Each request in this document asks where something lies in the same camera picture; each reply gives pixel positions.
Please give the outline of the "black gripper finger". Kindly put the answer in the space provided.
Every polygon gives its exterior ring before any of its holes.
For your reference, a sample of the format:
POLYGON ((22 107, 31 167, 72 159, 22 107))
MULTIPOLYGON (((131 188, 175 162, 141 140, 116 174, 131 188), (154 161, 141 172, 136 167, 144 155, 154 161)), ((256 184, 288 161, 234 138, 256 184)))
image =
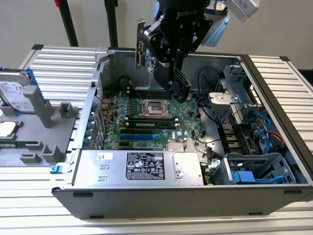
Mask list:
POLYGON ((161 63, 168 63, 172 59, 171 43, 160 26, 148 25, 143 28, 143 39, 145 46, 151 55, 161 63))
POLYGON ((181 24, 176 44, 175 66, 182 68, 183 61, 188 53, 194 52, 211 28, 213 21, 189 21, 181 24))

